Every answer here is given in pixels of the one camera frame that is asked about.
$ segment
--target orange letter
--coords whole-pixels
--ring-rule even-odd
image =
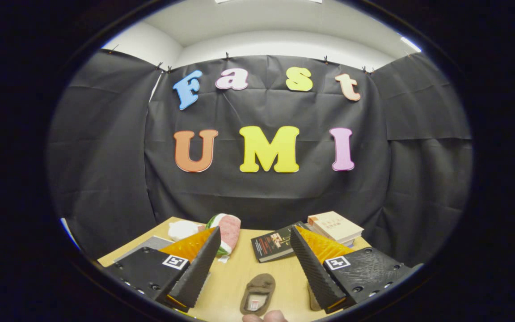
[[[358,101],[361,99],[361,95],[359,93],[355,93],[353,90],[353,85],[357,84],[356,80],[352,80],[347,74],[341,74],[335,77],[335,80],[341,83],[341,90],[343,90],[343,95],[345,95],[346,98],[352,101]]]
[[[178,131],[174,134],[176,139],[176,165],[178,168],[189,173],[200,173],[208,169],[212,165],[214,154],[214,137],[218,136],[216,130],[202,130],[200,137],[202,138],[202,157],[199,161],[190,159],[190,139],[194,137],[192,131]]]

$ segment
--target book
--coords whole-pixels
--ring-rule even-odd
[[[340,244],[353,243],[356,237],[360,237],[363,228],[337,214],[337,212],[324,212],[307,217],[307,224],[313,227],[313,231]]]
[[[251,239],[253,252],[260,263],[272,261],[293,253],[290,245],[291,228],[293,226],[300,226],[301,228],[311,230],[310,225],[298,221],[274,232]]]

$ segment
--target white ceiling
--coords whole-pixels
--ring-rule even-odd
[[[337,0],[184,0],[146,19],[180,45],[259,30],[308,31],[372,47],[398,59],[415,50],[370,16]]]

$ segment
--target black fabric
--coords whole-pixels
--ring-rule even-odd
[[[422,53],[372,75],[384,99],[391,168],[368,241],[409,266],[425,263],[450,236],[472,178],[472,140],[453,86]]]
[[[289,67],[308,68],[313,89],[289,90]],[[249,87],[217,89],[228,68],[249,71]],[[179,110],[172,87],[197,69],[198,101]],[[358,102],[342,94],[335,81],[342,73],[358,82]],[[101,51],[57,109],[51,188],[59,214],[92,257],[170,216],[207,222],[225,212],[241,218],[242,228],[273,230],[335,210],[363,226],[372,246],[413,266],[431,258],[458,222],[472,173],[470,131],[452,86],[421,54],[372,75],[299,57],[217,59],[164,73],[148,103],[158,75],[149,63]],[[282,126],[299,128],[299,171],[260,165],[257,173],[242,173],[245,126],[260,127],[269,141]],[[331,168],[335,127],[352,130],[351,171]],[[212,165],[182,171],[174,133],[194,131],[190,158],[197,160],[198,133],[206,129],[219,132]]]
[[[311,71],[313,89],[292,92],[286,70]],[[244,68],[248,88],[220,90],[215,86],[222,71]],[[203,72],[198,101],[179,110],[172,86],[192,71]],[[343,96],[335,76],[347,73],[356,79],[358,102]],[[158,222],[170,216],[207,222],[225,212],[241,218],[246,229],[277,229],[307,215],[335,210],[368,232],[372,215],[384,202],[389,155],[382,101],[370,76],[338,64],[299,57],[249,56],[229,61],[217,59],[178,68],[163,74],[149,103],[145,134],[147,184]],[[242,173],[244,138],[239,130],[259,126],[271,141],[282,126],[295,126],[297,173],[274,169]],[[333,171],[335,143],[329,130],[352,129],[352,171]],[[215,129],[212,165],[202,173],[186,173],[174,161],[177,131],[195,133],[190,158],[202,154],[200,130]]]
[[[144,170],[147,103],[160,71],[100,51],[74,76],[49,132],[48,176],[57,212],[99,258],[155,226]]]
[[[293,66],[311,71],[312,90],[287,88],[285,71]],[[249,71],[249,87],[217,89],[215,81],[228,68]],[[197,69],[203,72],[198,101],[179,110],[172,86]],[[358,82],[358,102],[343,96],[334,79],[342,73]],[[298,127],[299,171],[242,173],[244,126],[259,126],[270,141],[279,127]],[[352,171],[331,169],[333,127],[353,132]],[[197,160],[198,133],[205,129],[219,132],[211,167],[181,171],[174,163],[174,133],[195,133],[190,158]],[[147,116],[147,185],[157,222],[170,216],[206,222],[226,212],[241,218],[242,228],[277,229],[335,210],[362,225],[372,246],[412,266],[431,258],[458,222],[472,173],[469,139],[456,93],[421,54],[372,75],[298,57],[217,59],[162,76]]]
[[[388,140],[471,138],[454,87],[422,53],[379,68],[372,79],[384,100]]]

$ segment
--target table surface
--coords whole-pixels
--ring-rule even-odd
[[[170,240],[169,224],[178,220],[181,219],[169,218],[112,253],[99,258],[98,262],[104,267],[109,266],[115,259],[152,236]],[[327,316],[323,310],[313,311],[309,308],[307,278],[294,254],[267,263],[260,263],[255,258],[251,238],[270,232],[272,230],[240,230],[237,245],[227,263],[214,259],[210,268],[211,275],[200,293],[196,306],[188,311],[188,315],[209,322],[241,322],[243,315],[240,312],[240,303],[246,284],[256,275],[270,273],[275,279],[276,286],[268,311],[281,310],[291,322],[307,322]],[[362,237],[358,237],[352,249],[359,250],[365,247],[370,245]]]

